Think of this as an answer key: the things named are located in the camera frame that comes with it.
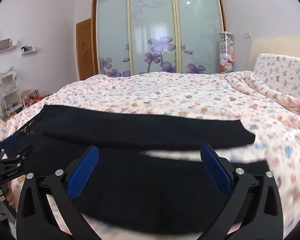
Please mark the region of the cartoon print fleece bedspread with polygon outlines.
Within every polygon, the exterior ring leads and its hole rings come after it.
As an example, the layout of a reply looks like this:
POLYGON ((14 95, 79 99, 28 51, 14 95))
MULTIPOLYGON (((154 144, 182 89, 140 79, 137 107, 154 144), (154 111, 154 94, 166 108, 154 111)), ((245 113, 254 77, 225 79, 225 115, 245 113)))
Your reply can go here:
POLYGON ((118 78, 95 75, 62 87, 8 121, 0 119, 0 141, 44 105, 241 120, 256 135, 254 144, 218 154, 236 163, 266 160, 280 192, 283 235, 287 237, 300 221, 300 99, 270 89, 250 71, 224 75, 157 72, 118 78))

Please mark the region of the black pants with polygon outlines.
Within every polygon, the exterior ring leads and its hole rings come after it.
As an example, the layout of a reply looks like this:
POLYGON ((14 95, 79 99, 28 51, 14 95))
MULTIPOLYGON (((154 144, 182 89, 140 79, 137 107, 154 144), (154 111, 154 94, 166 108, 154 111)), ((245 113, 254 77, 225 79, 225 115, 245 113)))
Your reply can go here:
POLYGON ((199 150, 250 145, 255 136, 238 120, 117 114, 46 105, 9 137, 4 150, 26 146, 25 172, 47 176, 68 167, 90 146, 99 160, 74 204, 111 225, 152 234, 206 231, 228 198, 218 192, 201 162, 154 158, 149 150, 199 150))

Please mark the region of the cream bed headboard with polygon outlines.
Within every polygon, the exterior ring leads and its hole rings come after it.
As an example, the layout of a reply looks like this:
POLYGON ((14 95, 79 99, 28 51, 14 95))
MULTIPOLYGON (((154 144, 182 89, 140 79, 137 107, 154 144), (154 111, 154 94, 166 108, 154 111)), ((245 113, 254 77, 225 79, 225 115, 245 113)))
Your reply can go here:
POLYGON ((253 70, 260 54, 279 54, 300 57, 300 36, 256 38, 251 45, 247 70, 253 70))

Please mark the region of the cartoon print pillow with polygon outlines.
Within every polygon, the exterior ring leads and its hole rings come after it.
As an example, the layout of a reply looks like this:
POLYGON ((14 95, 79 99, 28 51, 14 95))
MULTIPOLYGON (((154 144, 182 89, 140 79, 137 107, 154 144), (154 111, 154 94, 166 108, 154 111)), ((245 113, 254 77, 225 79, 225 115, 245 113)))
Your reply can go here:
POLYGON ((269 88, 300 98, 300 58, 259 54, 253 73, 269 88))

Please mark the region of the clear tube of plush toys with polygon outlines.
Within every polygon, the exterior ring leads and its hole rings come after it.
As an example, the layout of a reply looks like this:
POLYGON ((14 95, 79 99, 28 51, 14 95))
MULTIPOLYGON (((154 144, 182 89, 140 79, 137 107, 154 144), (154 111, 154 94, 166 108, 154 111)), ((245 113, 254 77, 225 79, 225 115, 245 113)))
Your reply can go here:
POLYGON ((235 58, 234 38, 232 33, 222 31, 219 33, 219 67, 220 73, 229 73, 234 70, 235 58))

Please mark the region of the glass sliding door wardrobe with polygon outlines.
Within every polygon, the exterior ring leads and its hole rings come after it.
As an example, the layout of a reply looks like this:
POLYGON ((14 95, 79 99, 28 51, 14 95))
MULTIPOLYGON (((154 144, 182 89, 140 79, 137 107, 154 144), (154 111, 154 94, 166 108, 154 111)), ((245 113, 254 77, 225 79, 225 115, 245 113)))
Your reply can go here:
POLYGON ((93 0, 93 49, 99 74, 216 74, 222 0, 93 0))

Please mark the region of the white wall socket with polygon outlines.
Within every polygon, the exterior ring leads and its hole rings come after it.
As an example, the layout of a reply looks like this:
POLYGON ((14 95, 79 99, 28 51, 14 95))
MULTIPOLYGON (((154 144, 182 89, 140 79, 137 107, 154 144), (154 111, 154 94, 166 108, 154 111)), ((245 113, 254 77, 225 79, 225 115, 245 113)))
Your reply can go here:
POLYGON ((251 34, 250 31, 244 33, 244 38, 245 38, 245 39, 248 39, 248 38, 251 38, 251 37, 252 37, 252 34, 251 34))

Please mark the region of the small white wall shelf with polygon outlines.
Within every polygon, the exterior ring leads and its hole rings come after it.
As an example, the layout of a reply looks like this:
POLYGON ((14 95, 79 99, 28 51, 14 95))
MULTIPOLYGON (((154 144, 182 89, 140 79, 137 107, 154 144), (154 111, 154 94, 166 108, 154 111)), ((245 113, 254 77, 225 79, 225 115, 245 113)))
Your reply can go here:
POLYGON ((33 46, 22 46, 21 47, 21 55, 26 55, 30 53, 35 53, 39 50, 39 47, 33 47, 33 46))

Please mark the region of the wooden room door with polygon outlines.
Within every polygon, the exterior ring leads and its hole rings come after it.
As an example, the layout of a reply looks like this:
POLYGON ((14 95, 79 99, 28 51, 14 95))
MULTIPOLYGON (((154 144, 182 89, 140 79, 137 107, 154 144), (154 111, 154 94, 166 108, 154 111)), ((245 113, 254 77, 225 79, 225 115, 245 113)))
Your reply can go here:
POLYGON ((77 65, 80 80, 86 80, 96 75, 93 62, 91 18, 76 24, 75 38, 77 50, 77 65))

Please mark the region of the white wall shelf with box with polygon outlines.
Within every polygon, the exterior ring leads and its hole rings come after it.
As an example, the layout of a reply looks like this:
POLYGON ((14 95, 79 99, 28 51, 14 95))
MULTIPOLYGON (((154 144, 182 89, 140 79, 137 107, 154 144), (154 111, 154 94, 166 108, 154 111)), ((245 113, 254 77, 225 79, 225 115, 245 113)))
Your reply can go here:
POLYGON ((17 46, 17 40, 8 38, 0 40, 0 53, 15 48, 17 46))

